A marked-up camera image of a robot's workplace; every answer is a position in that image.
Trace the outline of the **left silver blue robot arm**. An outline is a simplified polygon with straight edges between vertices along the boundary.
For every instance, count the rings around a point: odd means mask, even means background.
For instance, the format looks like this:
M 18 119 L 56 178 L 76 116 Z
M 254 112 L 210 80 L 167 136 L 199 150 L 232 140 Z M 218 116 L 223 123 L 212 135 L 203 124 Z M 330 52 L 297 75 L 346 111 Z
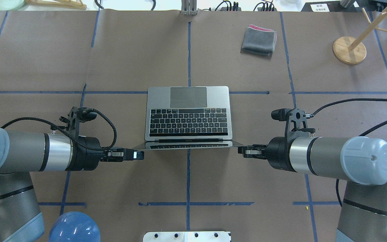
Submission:
M 33 242 L 44 231 L 31 172 L 89 171 L 100 161 L 142 160 L 144 153 L 124 148 L 99 150 L 99 140 L 0 128 L 0 242 Z

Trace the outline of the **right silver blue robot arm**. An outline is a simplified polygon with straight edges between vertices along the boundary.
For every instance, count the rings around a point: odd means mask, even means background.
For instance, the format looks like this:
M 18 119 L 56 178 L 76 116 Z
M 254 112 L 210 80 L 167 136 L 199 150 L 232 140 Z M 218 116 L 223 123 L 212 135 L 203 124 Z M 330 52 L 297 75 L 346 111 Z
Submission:
M 387 242 L 387 142 L 352 138 L 283 137 L 239 147 L 245 158 L 267 159 L 275 169 L 347 181 L 337 242 Z

